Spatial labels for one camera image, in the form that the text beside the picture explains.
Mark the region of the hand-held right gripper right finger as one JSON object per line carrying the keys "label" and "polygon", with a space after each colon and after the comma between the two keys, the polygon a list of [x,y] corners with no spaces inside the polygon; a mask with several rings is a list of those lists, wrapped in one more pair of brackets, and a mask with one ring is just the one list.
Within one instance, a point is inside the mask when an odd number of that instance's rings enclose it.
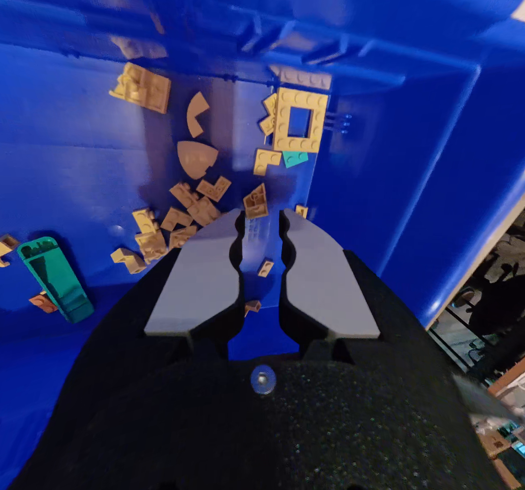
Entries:
{"label": "hand-held right gripper right finger", "polygon": [[377,339],[380,330],[343,247],[291,209],[279,212],[280,324],[295,341]]}

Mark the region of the teal brick separator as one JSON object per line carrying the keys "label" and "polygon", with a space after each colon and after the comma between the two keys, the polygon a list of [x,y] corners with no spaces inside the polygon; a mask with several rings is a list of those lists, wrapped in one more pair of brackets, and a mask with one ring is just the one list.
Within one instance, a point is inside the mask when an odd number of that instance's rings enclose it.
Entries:
{"label": "teal brick separator", "polygon": [[24,242],[17,253],[66,321],[75,324],[92,316],[94,306],[53,237]]}

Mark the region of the black office chair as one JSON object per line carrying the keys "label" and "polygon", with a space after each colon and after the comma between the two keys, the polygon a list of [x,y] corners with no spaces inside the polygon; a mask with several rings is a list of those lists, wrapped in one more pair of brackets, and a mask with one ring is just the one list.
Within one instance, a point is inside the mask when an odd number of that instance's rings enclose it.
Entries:
{"label": "black office chair", "polygon": [[524,358],[524,275],[517,275],[519,264],[502,264],[502,275],[490,282],[485,276],[499,254],[491,251],[465,285],[481,293],[476,304],[469,304],[466,323],[446,307],[479,340],[485,343],[482,358],[468,372],[480,382],[496,371],[507,371]]}

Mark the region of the pile of tan bricks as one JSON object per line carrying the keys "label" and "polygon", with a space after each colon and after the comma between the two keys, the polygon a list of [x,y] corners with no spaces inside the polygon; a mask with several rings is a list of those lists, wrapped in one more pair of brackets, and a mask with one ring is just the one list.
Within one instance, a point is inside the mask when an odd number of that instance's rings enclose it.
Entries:
{"label": "pile of tan bricks", "polygon": [[131,286],[149,313],[182,246],[233,209],[267,224],[318,154],[329,96],[159,72],[132,62],[1,51],[1,329],[64,330],[17,248],[53,237],[99,317]]}

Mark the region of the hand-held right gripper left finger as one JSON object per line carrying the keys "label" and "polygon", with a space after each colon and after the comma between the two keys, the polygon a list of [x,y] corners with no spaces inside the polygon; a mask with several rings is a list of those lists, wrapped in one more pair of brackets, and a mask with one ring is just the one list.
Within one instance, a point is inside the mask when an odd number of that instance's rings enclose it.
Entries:
{"label": "hand-held right gripper left finger", "polygon": [[180,249],[146,323],[147,336],[189,336],[217,316],[244,323],[240,263],[245,212],[233,209],[201,228]]}

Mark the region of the small orange brick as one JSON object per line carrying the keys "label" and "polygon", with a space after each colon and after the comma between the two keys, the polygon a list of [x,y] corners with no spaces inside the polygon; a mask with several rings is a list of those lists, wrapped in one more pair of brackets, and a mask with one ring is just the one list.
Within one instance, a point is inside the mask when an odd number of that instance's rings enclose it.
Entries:
{"label": "small orange brick", "polygon": [[51,314],[58,310],[58,306],[50,299],[45,291],[41,291],[39,294],[31,297],[29,302],[46,314]]}

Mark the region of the blue storage bin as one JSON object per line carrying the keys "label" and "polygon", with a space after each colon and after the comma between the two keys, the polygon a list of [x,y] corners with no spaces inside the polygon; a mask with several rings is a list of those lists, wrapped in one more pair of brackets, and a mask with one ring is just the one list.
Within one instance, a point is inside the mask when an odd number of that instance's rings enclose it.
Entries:
{"label": "blue storage bin", "polygon": [[45,314],[10,254],[1,270],[1,460],[28,457],[81,345],[144,276],[132,211],[163,218],[183,171],[192,97],[209,182],[242,207],[266,147],[263,100],[282,69],[330,76],[318,154],[263,178],[267,220],[249,224],[249,291],[277,260],[279,209],[351,249],[428,325],[524,194],[524,0],[1,0],[1,235],[54,237],[95,313]]}

